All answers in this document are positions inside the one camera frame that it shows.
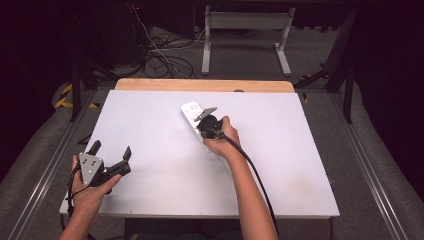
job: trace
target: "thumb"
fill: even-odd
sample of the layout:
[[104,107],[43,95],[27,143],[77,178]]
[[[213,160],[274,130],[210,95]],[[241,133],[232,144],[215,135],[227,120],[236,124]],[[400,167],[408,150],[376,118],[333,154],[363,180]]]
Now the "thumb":
[[122,176],[118,174],[113,176],[107,182],[103,183],[99,187],[100,192],[102,192],[103,194],[106,194],[107,192],[109,192],[110,189],[112,189],[116,184],[118,184],[119,180],[121,180],[121,177]]

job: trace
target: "white table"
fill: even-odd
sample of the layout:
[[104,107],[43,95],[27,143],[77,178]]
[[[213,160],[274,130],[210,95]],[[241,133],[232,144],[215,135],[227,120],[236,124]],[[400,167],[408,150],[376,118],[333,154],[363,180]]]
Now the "white table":
[[297,94],[128,90],[109,93],[87,146],[102,142],[96,156],[106,166],[132,149],[132,172],[104,198],[101,215],[238,217],[227,163],[203,149],[181,114],[189,101],[230,116],[277,218],[339,216]]

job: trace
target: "person's right hand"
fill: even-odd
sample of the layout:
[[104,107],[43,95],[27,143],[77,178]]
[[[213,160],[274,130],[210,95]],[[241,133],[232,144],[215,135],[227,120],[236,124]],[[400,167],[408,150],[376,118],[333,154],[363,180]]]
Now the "person's right hand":
[[[240,146],[240,139],[238,136],[238,131],[230,124],[230,118],[225,116],[222,118],[222,129],[221,131],[229,138],[231,138],[235,143]],[[226,139],[204,139],[203,144],[205,144],[213,153],[229,159],[231,156],[240,154],[237,149],[235,149]]]

